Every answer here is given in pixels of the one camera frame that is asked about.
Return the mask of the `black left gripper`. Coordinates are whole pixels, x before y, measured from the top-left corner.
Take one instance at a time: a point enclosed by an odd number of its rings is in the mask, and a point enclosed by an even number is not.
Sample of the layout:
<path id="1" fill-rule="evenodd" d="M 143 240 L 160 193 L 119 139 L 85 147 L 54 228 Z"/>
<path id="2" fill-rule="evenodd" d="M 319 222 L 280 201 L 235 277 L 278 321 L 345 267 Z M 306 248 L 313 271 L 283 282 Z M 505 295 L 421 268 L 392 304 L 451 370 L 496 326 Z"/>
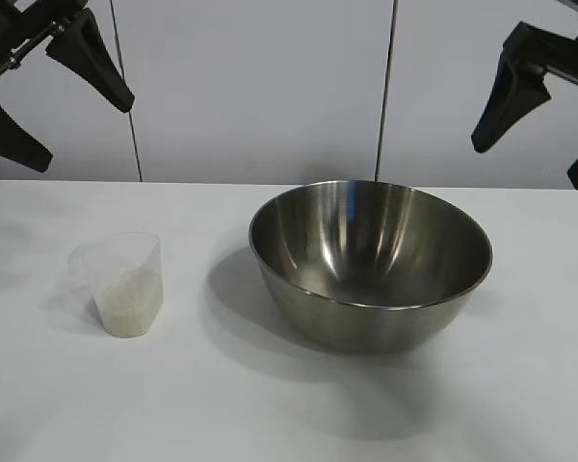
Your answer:
<path id="1" fill-rule="evenodd" d="M 48 37 L 54 37 L 45 49 L 49 58 L 88 82 L 122 113 L 132 109 L 135 95 L 118 72 L 84 1 L 33 1 L 24 10 L 15 1 L 0 1 L 0 77 L 19 68 Z M 47 171 L 53 159 L 1 106 L 0 157 L 37 172 Z"/>

